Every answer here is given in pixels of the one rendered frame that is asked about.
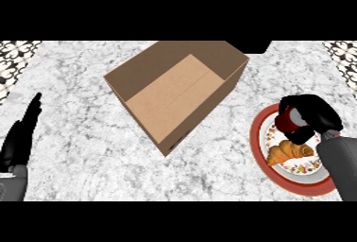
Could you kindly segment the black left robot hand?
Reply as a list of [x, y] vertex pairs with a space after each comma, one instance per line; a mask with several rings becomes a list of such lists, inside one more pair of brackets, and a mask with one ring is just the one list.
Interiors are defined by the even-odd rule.
[[28, 105], [23, 117], [16, 120], [9, 130], [0, 149], [0, 172], [17, 164], [26, 165], [32, 149], [32, 135], [38, 123], [41, 93], [37, 93]]

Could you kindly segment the red rimmed floral plate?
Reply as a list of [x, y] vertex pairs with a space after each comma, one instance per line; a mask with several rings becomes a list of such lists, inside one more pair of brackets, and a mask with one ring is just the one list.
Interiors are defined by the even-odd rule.
[[321, 196], [335, 190], [335, 183], [317, 154], [268, 165], [268, 150], [286, 140], [274, 126], [277, 114], [279, 105], [273, 104], [261, 110], [251, 125], [249, 144], [255, 162], [282, 188], [302, 196]]

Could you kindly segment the golden croissant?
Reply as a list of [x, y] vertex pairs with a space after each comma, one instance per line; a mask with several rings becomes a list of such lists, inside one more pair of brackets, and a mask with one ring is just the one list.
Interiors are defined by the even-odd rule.
[[290, 159], [299, 159], [315, 155], [313, 148], [302, 144], [296, 145], [292, 141], [283, 140], [277, 146], [268, 149], [267, 165], [284, 163]]

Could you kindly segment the brown cardboard box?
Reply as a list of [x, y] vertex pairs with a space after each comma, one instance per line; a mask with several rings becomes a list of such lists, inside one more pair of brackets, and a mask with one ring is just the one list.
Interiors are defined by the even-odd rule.
[[164, 154], [236, 88], [246, 63], [225, 41], [159, 41], [105, 76]]

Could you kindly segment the red can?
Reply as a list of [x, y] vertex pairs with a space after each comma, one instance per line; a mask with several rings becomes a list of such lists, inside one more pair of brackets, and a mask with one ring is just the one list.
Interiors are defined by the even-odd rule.
[[307, 126], [301, 114], [295, 107], [289, 107], [274, 118], [276, 128], [286, 133], [295, 132], [301, 127]]

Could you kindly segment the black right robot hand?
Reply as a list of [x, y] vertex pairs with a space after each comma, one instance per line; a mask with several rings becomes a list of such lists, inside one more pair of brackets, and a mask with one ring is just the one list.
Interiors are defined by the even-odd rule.
[[307, 126], [295, 132], [284, 133], [286, 138], [302, 145], [315, 133], [323, 134], [329, 130], [341, 131], [343, 129], [342, 119], [330, 105], [317, 95], [287, 95], [279, 103], [279, 114], [295, 107]]

